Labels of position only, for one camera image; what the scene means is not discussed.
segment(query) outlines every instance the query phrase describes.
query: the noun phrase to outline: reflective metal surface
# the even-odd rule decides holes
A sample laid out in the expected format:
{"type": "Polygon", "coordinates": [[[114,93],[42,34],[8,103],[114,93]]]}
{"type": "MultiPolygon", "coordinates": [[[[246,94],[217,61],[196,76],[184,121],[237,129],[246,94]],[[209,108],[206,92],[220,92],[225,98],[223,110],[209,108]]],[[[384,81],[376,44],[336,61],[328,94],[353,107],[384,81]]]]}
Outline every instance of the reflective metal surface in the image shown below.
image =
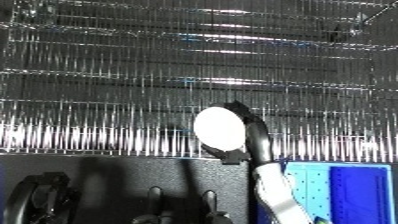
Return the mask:
{"type": "Polygon", "coordinates": [[[0,22],[4,153],[205,158],[193,118],[239,100],[276,157],[397,161],[394,2],[34,2],[0,22]]]}

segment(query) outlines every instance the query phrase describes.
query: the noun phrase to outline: black clamp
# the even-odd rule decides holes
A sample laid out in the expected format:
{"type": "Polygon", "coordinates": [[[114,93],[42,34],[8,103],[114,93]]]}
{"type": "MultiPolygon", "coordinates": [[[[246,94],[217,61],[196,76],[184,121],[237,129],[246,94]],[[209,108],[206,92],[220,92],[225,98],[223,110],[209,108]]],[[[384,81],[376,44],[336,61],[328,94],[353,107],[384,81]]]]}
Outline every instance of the black clamp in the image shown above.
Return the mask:
{"type": "Polygon", "coordinates": [[[3,224],[71,224],[80,193],[64,173],[27,176],[12,192],[3,224]]]}
{"type": "Polygon", "coordinates": [[[206,150],[206,152],[208,152],[210,155],[216,157],[217,159],[220,159],[223,165],[240,165],[241,162],[250,159],[250,154],[243,152],[240,149],[224,152],[205,144],[202,144],[202,148],[206,150]]]}

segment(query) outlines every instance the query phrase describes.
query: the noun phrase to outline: white ball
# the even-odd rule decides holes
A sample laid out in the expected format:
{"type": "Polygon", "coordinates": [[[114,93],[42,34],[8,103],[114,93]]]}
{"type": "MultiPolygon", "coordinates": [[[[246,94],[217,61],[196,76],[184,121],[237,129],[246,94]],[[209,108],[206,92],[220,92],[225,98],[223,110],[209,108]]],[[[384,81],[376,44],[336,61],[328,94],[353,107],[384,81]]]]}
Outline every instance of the white ball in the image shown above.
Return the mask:
{"type": "Polygon", "coordinates": [[[223,151],[242,147],[246,139],[243,121],[222,107],[200,112],[194,122],[194,132],[202,143],[223,151]]]}

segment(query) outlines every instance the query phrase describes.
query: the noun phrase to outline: black surface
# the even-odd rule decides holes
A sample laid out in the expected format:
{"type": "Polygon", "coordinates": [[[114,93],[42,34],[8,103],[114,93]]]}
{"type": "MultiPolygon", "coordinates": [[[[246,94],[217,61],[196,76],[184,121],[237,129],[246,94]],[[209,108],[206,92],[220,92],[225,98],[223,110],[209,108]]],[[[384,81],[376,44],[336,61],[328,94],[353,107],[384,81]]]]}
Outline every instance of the black surface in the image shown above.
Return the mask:
{"type": "Polygon", "coordinates": [[[165,207],[175,223],[198,223],[200,196],[207,190],[218,195],[218,209],[227,211],[235,224],[248,221],[248,166],[223,166],[219,161],[162,158],[106,158],[7,155],[0,156],[8,198],[27,175],[65,172],[82,193],[75,224],[131,223],[145,214],[146,195],[152,186],[163,188],[165,207]]]}

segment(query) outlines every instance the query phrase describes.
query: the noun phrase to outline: blue panel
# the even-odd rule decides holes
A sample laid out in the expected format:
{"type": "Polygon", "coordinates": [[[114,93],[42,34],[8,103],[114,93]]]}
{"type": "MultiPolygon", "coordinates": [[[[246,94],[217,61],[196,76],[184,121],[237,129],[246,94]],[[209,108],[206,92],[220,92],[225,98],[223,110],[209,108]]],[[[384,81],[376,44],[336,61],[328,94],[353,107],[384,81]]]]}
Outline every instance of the blue panel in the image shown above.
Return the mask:
{"type": "Polygon", "coordinates": [[[334,224],[396,223],[388,165],[291,162],[285,175],[296,200],[313,219],[334,224]]]}
{"type": "Polygon", "coordinates": [[[331,180],[334,223],[390,223],[386,169],[333,167],[331,180]]]}
{"type": "Polygon", "coordinates": [[[296,200],[308,211],[311,219],[331,219],[329,166],[321,164],[290,163],[285,171],[292,179],[296,200]]]}

